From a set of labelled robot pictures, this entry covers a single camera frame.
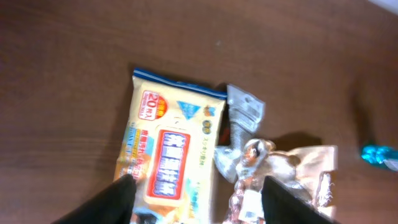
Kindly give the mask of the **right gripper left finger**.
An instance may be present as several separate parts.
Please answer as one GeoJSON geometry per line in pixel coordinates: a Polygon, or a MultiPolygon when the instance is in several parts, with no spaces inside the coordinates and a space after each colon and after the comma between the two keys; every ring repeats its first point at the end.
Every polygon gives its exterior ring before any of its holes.
{"type": "Polygon", "coordinates": [[[136,181],[126,174],[55,224],[129,224],[136,194],[136,181]]]}

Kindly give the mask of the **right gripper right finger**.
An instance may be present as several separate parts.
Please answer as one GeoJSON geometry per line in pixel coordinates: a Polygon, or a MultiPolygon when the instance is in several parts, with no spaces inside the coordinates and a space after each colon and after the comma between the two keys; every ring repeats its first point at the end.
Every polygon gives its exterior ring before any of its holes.
{"type": "Polygon", "coordinates": [[[267,224],[338,224],[295,197],[272,176],[265,177],[261,197],[267,224]]]}

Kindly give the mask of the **beige PanTree snack pouch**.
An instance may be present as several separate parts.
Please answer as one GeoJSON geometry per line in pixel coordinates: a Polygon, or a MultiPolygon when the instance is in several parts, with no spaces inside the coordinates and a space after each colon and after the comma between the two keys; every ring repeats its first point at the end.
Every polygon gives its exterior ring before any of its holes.
{"type": "Polygon", "coordinates": [[[238,178],[224,223],[264,223],[263,210],[256,211],[262,184],[273,177],[293,196],[332,219],[333,175],[338,148],[332,145],[298,147],[278,151],[272,141],[251,139],[238,153],[233,170],[238,178]]]}

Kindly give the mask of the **silver foil snack packet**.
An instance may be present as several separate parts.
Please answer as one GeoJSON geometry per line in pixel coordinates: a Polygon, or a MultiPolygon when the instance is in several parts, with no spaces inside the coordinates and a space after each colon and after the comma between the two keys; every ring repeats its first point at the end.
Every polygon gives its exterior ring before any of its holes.
{"type": "Polygon", "coordinates": [[[265,114],[266,103],[240,89],[227,85],[230,144],[215,148],[214,161],[219,173],[230,183],[236,181],[236,166],[244,145],[254,137],[265,114]]]}

